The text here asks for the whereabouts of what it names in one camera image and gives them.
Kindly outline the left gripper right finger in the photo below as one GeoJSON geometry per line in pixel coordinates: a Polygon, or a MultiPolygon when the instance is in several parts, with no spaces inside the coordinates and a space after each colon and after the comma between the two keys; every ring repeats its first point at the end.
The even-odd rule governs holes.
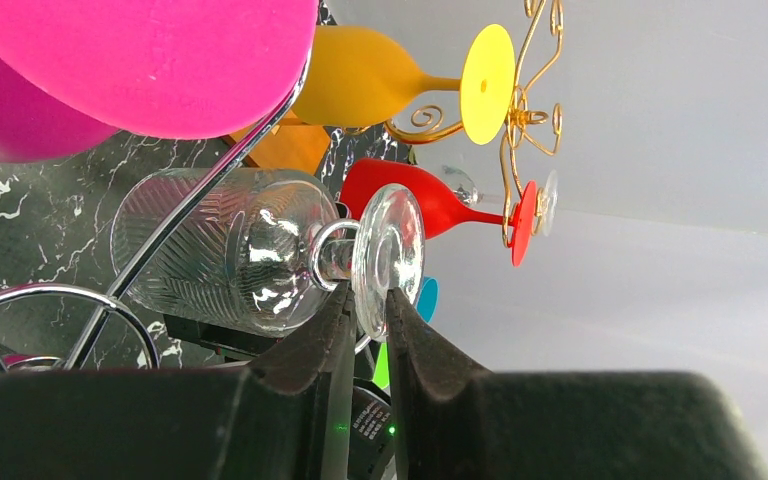
{"type": "Polygon", "coordinates": [[[736,405],[679,371],[494,372],[389,291],[401,479],[768,479],[736,405]]]}

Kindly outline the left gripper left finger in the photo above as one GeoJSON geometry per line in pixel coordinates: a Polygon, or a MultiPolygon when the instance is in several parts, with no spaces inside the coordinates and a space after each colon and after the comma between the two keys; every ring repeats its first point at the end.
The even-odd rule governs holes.
{"type": "Polygon", "coordinates": [[[353,296],[240,367],[0,377],[0,479],[343,479],[353,296]]]}

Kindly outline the green wine glass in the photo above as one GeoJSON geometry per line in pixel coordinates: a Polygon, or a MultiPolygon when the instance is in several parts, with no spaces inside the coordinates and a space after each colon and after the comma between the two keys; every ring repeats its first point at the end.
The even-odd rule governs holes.
{"type": "Polygon", "coordinates": [[[388,359],[385,356],[380,356],[376,363],[375,368],[373,371],[373,377],[372,382],[374,385],[376,385],[378,388],[382,390],[387,390],[390,385],[390,376],[389,376],[389,364],[388,359]]]}

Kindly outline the blue wine glass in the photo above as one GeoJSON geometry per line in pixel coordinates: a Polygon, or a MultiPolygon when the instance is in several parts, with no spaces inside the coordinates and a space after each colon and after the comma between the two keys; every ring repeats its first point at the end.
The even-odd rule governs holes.
{"type": "Polygon", "coordinates": [[[422,279],[419,295],[416,300],[416,310],[425,323],[432,321],[438,305],[439,284],[433,277],[422,279]]]}

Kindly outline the clear ribbed wine glass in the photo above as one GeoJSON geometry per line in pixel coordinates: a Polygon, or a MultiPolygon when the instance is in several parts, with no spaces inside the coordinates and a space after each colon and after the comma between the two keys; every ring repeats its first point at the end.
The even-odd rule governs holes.
{"type": "Polygon", "coordinates": [[[419,203],[402,185],[379,189],[351,220],[310,174],[237,168],[171,233],[128,293],[156,312],[280,338],[348,282],[360,327],[382,342],[388,292],[418,296],[424,241],[419,203]]]}

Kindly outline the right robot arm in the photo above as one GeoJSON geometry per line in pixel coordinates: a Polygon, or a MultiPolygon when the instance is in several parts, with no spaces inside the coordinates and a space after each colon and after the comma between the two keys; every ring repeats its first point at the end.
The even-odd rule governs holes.
{"type": "MultiPolygon", "coordinates": [[[[281,341],[168,314],[163,319],[171,337],[212,349],[228,362],[250,360],[281,341]]],[[[349,479],[396,477],[391,398],[377,383],[385,360],[386,347],[377,342],[369,343],[355,357],[349,479]]]]}

